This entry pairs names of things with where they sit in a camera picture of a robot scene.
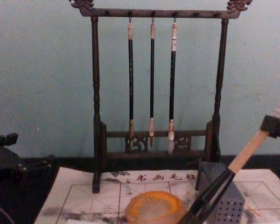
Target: brown brush tip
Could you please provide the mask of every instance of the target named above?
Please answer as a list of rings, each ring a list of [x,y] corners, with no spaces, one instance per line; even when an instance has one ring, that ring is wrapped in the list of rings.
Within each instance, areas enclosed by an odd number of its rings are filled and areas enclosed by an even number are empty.
[[[153,136],[150,136],[150,146],[152,147],[153,146],[153,142],[154,142],[154,137]]]

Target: wire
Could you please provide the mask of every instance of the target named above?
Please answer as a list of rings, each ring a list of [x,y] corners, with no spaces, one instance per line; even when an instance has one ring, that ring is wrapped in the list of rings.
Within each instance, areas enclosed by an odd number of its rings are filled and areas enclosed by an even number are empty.
[[[0,212],[10,221],[11,224],[15,224],[13,219],[7,214],[6,211],[4,211],[2,208],[0,208]]]

